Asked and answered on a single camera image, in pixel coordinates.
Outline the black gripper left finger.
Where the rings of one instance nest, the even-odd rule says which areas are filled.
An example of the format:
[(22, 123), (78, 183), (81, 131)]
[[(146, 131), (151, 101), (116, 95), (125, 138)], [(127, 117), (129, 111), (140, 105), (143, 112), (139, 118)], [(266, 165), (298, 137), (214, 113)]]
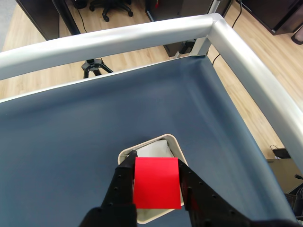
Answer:
[(134, 167), (137, 151), (115, 169), (110, 186), (99, 207), (92, 208), (81, 221), (81, 227), (135, 227), (137, 210), (133, 203)]

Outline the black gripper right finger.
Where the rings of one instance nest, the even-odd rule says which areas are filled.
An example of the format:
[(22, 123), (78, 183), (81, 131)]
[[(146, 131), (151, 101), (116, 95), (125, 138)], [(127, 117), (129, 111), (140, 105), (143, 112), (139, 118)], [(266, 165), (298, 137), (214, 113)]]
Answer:
[(193, 227), (256, 227), (184, 162), (178, 160), (179, 183), (185, 210)]

